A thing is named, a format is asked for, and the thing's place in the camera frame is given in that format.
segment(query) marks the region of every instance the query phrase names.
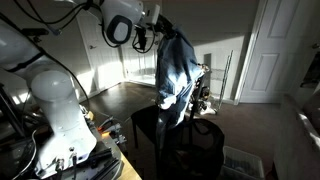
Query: wooden floor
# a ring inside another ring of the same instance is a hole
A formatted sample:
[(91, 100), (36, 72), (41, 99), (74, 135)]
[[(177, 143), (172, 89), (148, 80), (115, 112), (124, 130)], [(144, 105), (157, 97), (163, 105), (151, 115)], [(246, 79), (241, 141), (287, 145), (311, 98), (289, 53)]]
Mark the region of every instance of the wooden floor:
[[(134, 148), (130, 116), (135, 111), (154, 104), (155, 89), (133, 83), (121, 83), (90, 99), (96, 125), (105, 115), (119, 120), (127, 138), (128, 160), (143, 179), (156, 179), (152, 143), (138, 130), (139, 149)], [(272, 168), (273, 147), (280, 121), (278, 104), (222, 104), (218, 115), (203, 118), (217, 124), (225, 134), (225, 145), (259, 156), (267, 174)]]

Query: white wall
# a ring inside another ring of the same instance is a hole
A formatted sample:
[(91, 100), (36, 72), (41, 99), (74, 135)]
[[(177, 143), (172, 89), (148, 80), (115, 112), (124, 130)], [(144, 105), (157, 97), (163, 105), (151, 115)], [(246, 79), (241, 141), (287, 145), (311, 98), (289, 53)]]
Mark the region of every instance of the white wall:
[[(234, 51), (224, 99), (233, 100), (252, 30), (258, 0), (163, 0), (163, 15), (182, 27), (195, 48), (198, 62), (211, 55), (211, 68), (224, 69)], [(210, 89), (220, 94), (221, 81)]]
[[(19, 1), (27, 9), (32, 12), (26, 1)], [(58, 5), (52, 0), (38, 0), (34, 2), (35, 8), (46, 21), (56, 20), (66, 14), (72, 6)], [(14, 4), (12, 0), (1, 0), (0, 11), (20, 28), (46, 28), (27, 16)], [(62, 24), (53, 25), (53, 27), (61, 27)], [(66, 65), (75, 75), (80, 75), (90, 71), (87, 54), (84, 49), (82, 37), (78, 24), (74, 20), (67, 26), (60, 36), (54, 36), (50, 32), (48, 36), (41, 36), (42, 42), (39, 43), (49, 54)], [(20, 96), (27, 92), (25, 81), (13, 74), (9, 74), (3, 70), (0, 71), (0, 82), (5, 84), (6, 89), (14, 96)], [(91, 92), (95, 91), (95, 85), (92, 83)]]

